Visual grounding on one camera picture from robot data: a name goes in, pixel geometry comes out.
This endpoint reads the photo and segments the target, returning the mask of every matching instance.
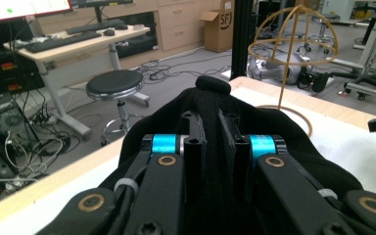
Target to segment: stool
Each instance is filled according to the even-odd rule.
[[[335,14],[324,14],[322,16],[329,23],[338,22],[341,19],[340,16],[335,15]],[[321,19],[320,17],[318,17],[318,16],[312,16],[310,18],[310,20],[313,21],[313,22],[315,22],[315,23],[321,24],[321,26],[320,26],[319,34],[310,36],[308,38],[308,40],[315,41],[315,42],[320,42],[320,43],[324,43],[324,44],[332,43],[332,46],[334,46],[334,44],[335,44],[334,38],[331,37],[331,36],[325,35],[325,29],[326,29],[326,23],[325,23],[325,21],[323,19]],[[309,47],[308,43],[305,43],[305,48],[306,48],[306,50],[308,52],[310,52],[310,47]],[[328,54],[329,50],[325,48],[323,50],[323,52],[325,54]]]
[[[126,134],[130,129],[129,118],[141,117],[127,113],[125,103],[122,100],[135,94],[144,85],[142,73],[135,70],[113,70],[94,76],[86,85],[87,96],[94,100],[117,100],[119,118],[109,121],[103,130],[102,146],[112,142],[108,138],[111,133]],[[109,126],[121,120],[119,129],[108,131]]]

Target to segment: computer mouse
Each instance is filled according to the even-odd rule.
[[[127,25],[126,24],[119,24],[118,26],[115,27],[117,30],[127,30]]]
[[[106,29],[103,31],[103,35],[105,36],[115,36],[115,31],[113,29]]]

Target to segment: white desk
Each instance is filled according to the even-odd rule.
[[[113,67],[114,70],[120,70],[115,43],[131,37],[143,35],[147,31],[149,31],[148,27],[141,30],[134,30],[133,27],[130,26],[128,30],[116,30],[114,36],[102,35],[101,37],[39,53],[30,53],[25,49],[21,49],[18,51],[18,54],[27,57],[36,63],[42,80],[57,109],[57,118],[78,132],[85,140],[90,135],[91,129],[66,113],[57,94],[57,87],[55,85],[56,80],[63,79],[70,81],[73,80],[74,77],[91,77],[104,72],[111,67]],[[4,46],[5,48],[10,49],[9,44],[5,44]],[[90,57],[88,56],[89,54],[87,54],[97,49],[106,48],[107,46],[109,46],[110,61],[103,57]],[[79,63],[72,63],[65,67],[47,70],[45,63],[65,58],[79,58],[80,60]],[[135,96],[145,103],[149,101],[149,97],[143,94],[137,93]]]
[[[247,77],[230,84],[232,95],[251,104],[277,105],[277,86]],[[367,131],[367,122],[375,116],[290,90],[283,100],[312,121],[311,140],[326,158],[376,192],[376,134]],[[0,234],[33,234],[47,225],[72,196],[96,187],[117,167],[121,144],[119,139],[1,201]]]

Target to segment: blue metal part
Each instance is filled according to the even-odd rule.
[[[276,154],[276,145],[270,135],[250,135],[252,142],[252,169],[255,170],[258,158],[265,154]]]
[[[152,141],[152,154],[176,154],[175,134],[156,134]]]

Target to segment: keyboard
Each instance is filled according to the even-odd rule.
[[[97,31],[97,30],[106,29],[109,27],[116,27],[121,24],[124,24],[124,22],[122,20],[116,19],[116,20],[111,20],[111,21],[106,21],[106,22],[101,22],[101,23],[92,23],[92,24],[87,24],[87,25],[66,28],[66,33],[68,35],[72,35],[72,34],[81,33],[85,31]]]
[[[102,34],[95,31],[87,31],[80,34],[76,34],[66,38],[48,39],[40,43],[33,43],[25,46],[28,52],[37,53],[47,51],[50,49],[67,46],[80,41],[89,40],[92,38],[100,37]]]

